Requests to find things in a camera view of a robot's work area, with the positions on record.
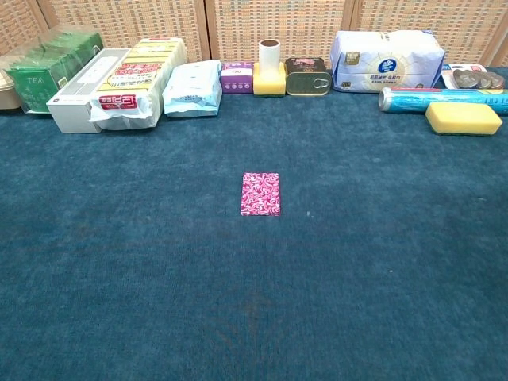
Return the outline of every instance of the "light blue package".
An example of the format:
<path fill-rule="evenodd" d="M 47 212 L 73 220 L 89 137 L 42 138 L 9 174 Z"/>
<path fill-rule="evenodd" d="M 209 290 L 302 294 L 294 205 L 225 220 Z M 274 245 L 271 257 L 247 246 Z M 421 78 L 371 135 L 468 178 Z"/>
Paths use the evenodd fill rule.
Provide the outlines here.
<path fill-rule="evenodd" d="M 221 61 L 208 60 L 175 67 L 164 89 L 164 113 L 169 117 L 209 117 L 219 112 Z"/>
<path fill-rule="evenodd" d="M 489 105 L 508 115 L 508 90 L 390 89 L 379 93 L 379 108 L 387 113 L 422 113 L 432 102 L 466 102 Z"/>

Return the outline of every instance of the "white tissue packet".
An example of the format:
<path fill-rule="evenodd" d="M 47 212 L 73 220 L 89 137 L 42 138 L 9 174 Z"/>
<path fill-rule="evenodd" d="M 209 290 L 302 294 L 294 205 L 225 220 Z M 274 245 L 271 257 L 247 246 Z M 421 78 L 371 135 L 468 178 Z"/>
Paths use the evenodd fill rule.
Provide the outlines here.
<path fill-rule="evenodd" d="M 339 31 L 330 53 L 333 88 L 375 93 L 384 87 L 433 87 L 444 58 L 427 31 Z"/>
<path fill-rule="evenodd" d="M 176 67 L 162 94 L 164 113 L 169 117 L 217 115 L 222 97 L 220 72 L 220 60 Z"/>

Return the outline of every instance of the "plastic wrap roll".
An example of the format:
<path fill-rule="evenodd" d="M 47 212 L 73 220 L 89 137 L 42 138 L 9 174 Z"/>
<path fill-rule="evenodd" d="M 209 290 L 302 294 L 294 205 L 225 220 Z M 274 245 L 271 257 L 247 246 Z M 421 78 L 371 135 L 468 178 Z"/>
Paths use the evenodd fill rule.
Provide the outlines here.
<path fill-rule="evenodd" d="M 277 40 L 260 42 L 260 76 L 265 79 L 279 75 L 280 43 Z"/>
<path fill-rule="evenodd" d="M 485 103 L 498 115 L 508 115 L 508 90 L 391 89 L 379 93 L 379 108 L 387 113 L 424 113 L 431 102 Z"/>

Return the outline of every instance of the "yellow sponge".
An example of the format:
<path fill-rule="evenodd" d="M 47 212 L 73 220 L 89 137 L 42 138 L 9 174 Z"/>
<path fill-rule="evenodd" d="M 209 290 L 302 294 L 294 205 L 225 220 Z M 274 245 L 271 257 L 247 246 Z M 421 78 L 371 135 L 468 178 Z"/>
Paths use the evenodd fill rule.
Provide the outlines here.
<path fill-rule="evenodd" d="M 425 115 L 437 133 L 494 135 L 502 124 L 484 103 L 432 102 Z"/>
<path fill-rule="evenodd" d="M 286 68 L 284 63 L 279 65 L 279 75 L 277 78 L 267 81 L 260 76 L 260 63 L 254 63 L 254 71 L 252 73 L 252 91 L 254 95 L 279 96 L 286 94 Z"/>

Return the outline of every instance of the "white box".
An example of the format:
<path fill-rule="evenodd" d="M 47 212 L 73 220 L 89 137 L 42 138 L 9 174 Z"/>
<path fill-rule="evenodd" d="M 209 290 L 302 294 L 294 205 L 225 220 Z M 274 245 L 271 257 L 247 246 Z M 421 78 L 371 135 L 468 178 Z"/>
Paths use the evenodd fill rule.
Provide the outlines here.
<path fill-rule="evenodd" d="M 90 99 L 130 49 L 103 49 L 47 105 L 62 133 L 100 133 L 90 122 Z"/>

